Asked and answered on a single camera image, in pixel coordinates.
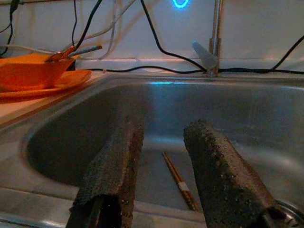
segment orange plate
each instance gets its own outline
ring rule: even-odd
[[[54,88],[40,89],[40,90],[27,90],[16,92],[0,92],[0,98],[24,98],[32,96],[47,96],[56,94],[67,89],[79,86],[91,78],[92,71],[90,70],[75,70],[66,71],[55,82]]]

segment faucet handle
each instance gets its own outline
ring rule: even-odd
[[[207,68],[207,70],[211,70],[216,67],[218,64],[216,56],[209,53],[201,44],[196,41],[192,43],[192,47],[195,50],[196,54],[198,54],[203,63],[203,66]]]

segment sink basin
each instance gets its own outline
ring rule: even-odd
[[[283,207],[304,211],[304,80],[296,79],[108,78],[35,117],[22,143],[24,163],[57,186],[35,193],[73,200],[89,162],[126,117],[145,129],[136,200],[188,209],[167,152],[199,202],[182,135],[201,118],[232,141]]]

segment wooden chopsticks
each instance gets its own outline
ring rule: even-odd
[[[198,204],[195,202],[194,197],[191,194],[186,182],[181,177],[181,175],[177,171],[176,167],[174,166],[174,164],[171,162],[170,158],[168,157],[168,155],[165,152],[162,154],[165,158],[165,161],[168,165],[168,168],[169,168],[175,182],[177,183],[177,185],[183,195],[183,198],[186,200],[188,207],[194,211],[201,211]]]

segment sink drain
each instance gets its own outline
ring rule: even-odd
[[[285,228],[304,228],[304,214],[302,212],[290,204],[281,201],[277,201],[277,203],[286,214]]]

